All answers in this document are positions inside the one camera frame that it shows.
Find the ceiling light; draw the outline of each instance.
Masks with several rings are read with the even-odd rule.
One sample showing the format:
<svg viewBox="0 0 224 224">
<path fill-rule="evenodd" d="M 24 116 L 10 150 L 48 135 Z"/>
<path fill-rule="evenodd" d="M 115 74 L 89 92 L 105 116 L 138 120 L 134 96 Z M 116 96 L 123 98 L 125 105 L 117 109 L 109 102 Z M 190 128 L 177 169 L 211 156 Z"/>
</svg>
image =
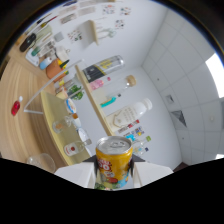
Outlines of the ceiling light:
<svg viewBox="0 0 224 224">
<path fill-rule="evenodd" d="M 224 97 L 224 69 L 219 56 L 213 54 L 205 63 L 214 79 L 219 98 Z"/>
</svg>

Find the yellow can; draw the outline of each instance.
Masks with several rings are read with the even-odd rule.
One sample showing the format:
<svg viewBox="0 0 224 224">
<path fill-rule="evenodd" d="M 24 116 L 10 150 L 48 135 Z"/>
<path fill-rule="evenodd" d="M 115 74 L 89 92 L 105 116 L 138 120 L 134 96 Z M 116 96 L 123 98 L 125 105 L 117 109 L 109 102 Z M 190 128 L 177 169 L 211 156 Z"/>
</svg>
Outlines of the yellow can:
<svg viewBox="0 0 224 224">
<path fill-rule="evenodd" d="M 96 158 L 105 187 L 117 189 L 127 183 L 132 152 L 131 140 L 125 137 L 108 136 L 97 142 Z"/>
</svg>

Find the red object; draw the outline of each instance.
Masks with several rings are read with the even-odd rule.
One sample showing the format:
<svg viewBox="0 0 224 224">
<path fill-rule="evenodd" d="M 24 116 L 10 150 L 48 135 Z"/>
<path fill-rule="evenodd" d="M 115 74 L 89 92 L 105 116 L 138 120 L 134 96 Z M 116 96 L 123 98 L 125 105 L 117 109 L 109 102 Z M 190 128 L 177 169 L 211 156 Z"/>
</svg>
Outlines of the red object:
<svg viewBox="0 0 224 224">
<path fill-rule="evenodd" d="M 16 101 L 14 103 L 13 107 L 12 107 L 12 110 L 11 110 L 11 113 L 12 113 L 13 116 L 15 116 L 17 114 L 19 108 L 20 108 L 20 102 Z"/>
</svg>

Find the label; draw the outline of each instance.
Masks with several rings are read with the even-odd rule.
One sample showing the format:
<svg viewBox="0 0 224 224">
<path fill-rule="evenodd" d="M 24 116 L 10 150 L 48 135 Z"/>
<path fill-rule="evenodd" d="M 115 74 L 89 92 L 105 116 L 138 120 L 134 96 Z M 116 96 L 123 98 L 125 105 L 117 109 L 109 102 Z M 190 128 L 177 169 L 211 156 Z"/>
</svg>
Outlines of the label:
<svg viewBox="0 0 224 224">
<path fill-rule="evenodd" d="M 67 156 L 75 155 L 79 152 L 78 147 L 75 143 L 68 144 L 64 147 L 64 151 Z"/>
<path fill-rule="evenodd" d="M 103 185 L 110 189 L 123 187 L 129 176 L 133 148 L 121 155 L 107 155 L 96 148 L 100 177 Z"/>
</svg>

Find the can label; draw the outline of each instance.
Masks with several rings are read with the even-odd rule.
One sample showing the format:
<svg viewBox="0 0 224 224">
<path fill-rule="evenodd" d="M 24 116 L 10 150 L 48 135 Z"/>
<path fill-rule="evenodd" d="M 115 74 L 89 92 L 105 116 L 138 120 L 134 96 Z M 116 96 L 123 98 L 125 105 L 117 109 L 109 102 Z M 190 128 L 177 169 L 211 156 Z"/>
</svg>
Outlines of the can label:
<svg viewBox="0 0 224 224">
<path fill-rule="evenodd" d="M 133 148 L 128 148 L 122 154 L 106 154 L 99 150 L 98 147 L 96 147 L 96 158 L 103 185 L 110 189 L 123 187 L 128 181 Z"/>
</svg>

